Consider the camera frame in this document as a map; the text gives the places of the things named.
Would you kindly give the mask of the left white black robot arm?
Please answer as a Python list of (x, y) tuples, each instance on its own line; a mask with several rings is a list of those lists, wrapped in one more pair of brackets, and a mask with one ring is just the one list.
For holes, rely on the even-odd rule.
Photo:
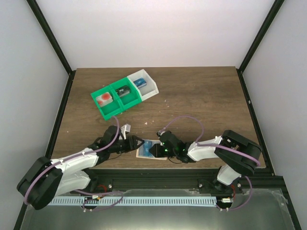
[(71, 191), (94, 193), (98, 181), (92, 167), (107, 161), (112, 153), (127, 153), (144, 144), (143, 139), (127, 133), (124, 127), (110, 126), (102, 137), (75, 154), (59, 159), (38, 158), (17, 184), (17, 191), (36, 210)]

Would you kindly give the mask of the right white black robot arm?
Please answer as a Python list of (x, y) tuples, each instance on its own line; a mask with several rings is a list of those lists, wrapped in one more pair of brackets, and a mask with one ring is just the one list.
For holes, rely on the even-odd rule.
[(159, 132), (158, 137), (159, 142), (149, 148), (156, 158), (176, 158), (182, 163), (221, 159), (225, 165), (219, 169), (213, 181), (218, 193), (226, 192), (237, 178), (252, 176), (256, 167), (260, 166), (262, 147), (232, 130), (202, 142), (183, 142), (170, 131)]

